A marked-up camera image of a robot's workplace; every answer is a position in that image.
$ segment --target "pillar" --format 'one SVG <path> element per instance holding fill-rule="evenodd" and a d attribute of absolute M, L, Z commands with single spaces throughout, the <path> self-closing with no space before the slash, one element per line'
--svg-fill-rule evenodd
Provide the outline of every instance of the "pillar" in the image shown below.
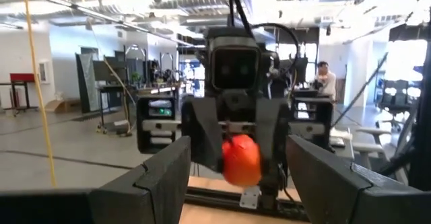
<path fill-rule="evenodd" d="M 349 43 L 349 55 L 347 58 L 347 70 L 345 77 L 345 106 L 349 105 L 361 87 L 368 79 L 368 64 L 372 61 L 372 37 L 366 36 Z M 368 98 L 367 91 L 364 91 L 354 103 L 353 107 L 365 107 Z"/>

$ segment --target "orange ball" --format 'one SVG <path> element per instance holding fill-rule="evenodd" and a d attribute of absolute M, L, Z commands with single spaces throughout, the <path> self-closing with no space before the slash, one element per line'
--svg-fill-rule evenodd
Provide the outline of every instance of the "orange ball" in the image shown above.
<path fill-rule="evenodd" d="M 225 140 L 223 149 L 223 177 L 235 186 L 256 186 L 261 179 L 261 153 L 247 135 L 236 135 Z"/>

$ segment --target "person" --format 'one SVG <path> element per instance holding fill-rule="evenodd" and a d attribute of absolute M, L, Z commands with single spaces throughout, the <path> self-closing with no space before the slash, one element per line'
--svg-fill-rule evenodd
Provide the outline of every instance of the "person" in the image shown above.
<path fill-rule="evenodd" d="M 317 64 L 317 75 L 315 79 L 323 85 L 319 92 L 322 94 L 329 94 L 333 103 L 335 103 L 337 101 L 337 92 L 335 90 L 337 77 L 334 73 L 330 72 L 327 62 L 321 61 Z"/>

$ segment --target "metal frame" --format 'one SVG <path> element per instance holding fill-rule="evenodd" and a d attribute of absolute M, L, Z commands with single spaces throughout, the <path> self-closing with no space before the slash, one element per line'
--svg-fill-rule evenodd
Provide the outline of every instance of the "metal frame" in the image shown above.
<path fill-rule="evenodd" d="M 188 187 L 185 202 L 204 207 L 240 211 L 255 215 L 309 221 L 301 202 L 293 203 L 292 201 L 277 199 L 276 205 L 272 209 L 264 209 L 259 205 L 255 209 L 249 209 L 240 206 L 241 196 L 241 194 L 233 192 Z"/>

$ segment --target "gray floor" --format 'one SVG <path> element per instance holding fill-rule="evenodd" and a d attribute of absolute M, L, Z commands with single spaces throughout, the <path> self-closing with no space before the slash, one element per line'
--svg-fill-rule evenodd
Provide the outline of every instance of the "gray floor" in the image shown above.
<path fill-rule="evenodd" d="M 339 116 L 338 107 L 335 117 Z M 53 153 L 59 157 L 97 161 L 115 165 L 136 166 L 149 155 L 142 155 L 136 147 L 135 137 L 118 138 L 96 133 L 98 119 L 86 122 L 70 121 L 76 114 L 48 115 L 49 135 Z M 340 125 L 350 127 L 354 132 L 360 126 L 374 126 L 376 119 L 388 118 L 374 108 L 352 108 Z M 391 154 L 396 138 L 382 138 L 385 149 Z M 372 143 L 368 135 L 354 134 L 354 141 Z M 46 154 L 46 143 L 38 112 L 27 112 L 17 118 L 0 114 L 0 190 L 21 190 L 50 188 L 50 171 L 48 159 L 5 153 L 4 151 L 25 151 Z M 81 188 L 98 187 L 124 174 L 126 170 L 110 167 L 72 163 L 63 160 L 55 161 L 55 173 L 58 187 Z M 200 167 L 201 176 L 219 178 L 220 176 Z"/>

